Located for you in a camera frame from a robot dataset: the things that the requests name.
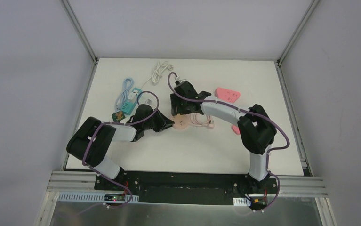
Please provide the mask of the pale pink round socket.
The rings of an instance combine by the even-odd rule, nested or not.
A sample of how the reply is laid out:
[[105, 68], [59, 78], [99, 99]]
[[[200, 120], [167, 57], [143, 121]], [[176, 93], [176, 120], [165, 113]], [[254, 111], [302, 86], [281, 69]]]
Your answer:
[[187, 115], [176, 115], [173, 116], [171, 120], [174, 122], [172, 127], [178, 130], [187, 128], [190, 123], [190, 119]]

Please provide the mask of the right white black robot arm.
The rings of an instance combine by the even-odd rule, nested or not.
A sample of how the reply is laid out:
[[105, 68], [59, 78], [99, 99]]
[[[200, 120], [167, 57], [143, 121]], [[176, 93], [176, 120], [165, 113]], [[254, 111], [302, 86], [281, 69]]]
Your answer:
[[259, 193], [266, 188], [265, 178], [268, 176], [266, 169], [266, 153], [274, 142], [276, 128], [266, 119], [268, 118], [262, 106], [255, 104], [246, 112], [239, 110], [229, 102], [215, 100], [210, 93], [202, 91], [197, 93], [188, 81], [176, 81], [174, 92], [170, 94], [171, 114], [188, 115], [199, 113], [224, 120], [238, 127], [241, 141], [250, 152], [250, 168], [248, 187], [250, 191]]

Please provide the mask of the pink square plug adapter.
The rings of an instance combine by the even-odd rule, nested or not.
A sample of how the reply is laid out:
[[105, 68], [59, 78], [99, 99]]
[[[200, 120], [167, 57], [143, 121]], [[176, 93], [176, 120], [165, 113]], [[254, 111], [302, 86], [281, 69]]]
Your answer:
[[232, 125], [232, 126], [231, 126], [231, 129], [232, 129], [232, 131], [233, 131], [236, 135], [240, 135], [240, 134], [241, 134], [241, 133], [240, 133], [240, 130], [239, 130], [239, 128], [238, 128], [237, 126]]

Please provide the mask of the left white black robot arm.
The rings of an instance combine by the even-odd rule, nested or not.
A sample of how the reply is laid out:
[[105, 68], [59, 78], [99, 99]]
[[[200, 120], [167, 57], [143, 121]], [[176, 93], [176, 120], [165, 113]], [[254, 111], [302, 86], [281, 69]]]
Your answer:
[[95, 117], [88, 117], [69, 140], [66, 151], [86, 166], [107, 177], [106, 184], [112, 190], [124, 186], [124, 169], [107, 157], [111, 142], [136, 142], [145, 131], [162, 132], [175, 124], [159, 110], [141, 104], [125, 125], [104, 124]]

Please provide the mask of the pink triangular power strip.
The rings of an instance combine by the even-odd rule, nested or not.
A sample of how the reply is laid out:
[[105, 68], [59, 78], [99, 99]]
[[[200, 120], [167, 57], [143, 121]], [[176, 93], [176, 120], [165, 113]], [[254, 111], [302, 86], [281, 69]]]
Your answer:
[[215, 97], [226, 102], [235, 103], [241, 94], [238, 91], [218, 87], [215, 90]]

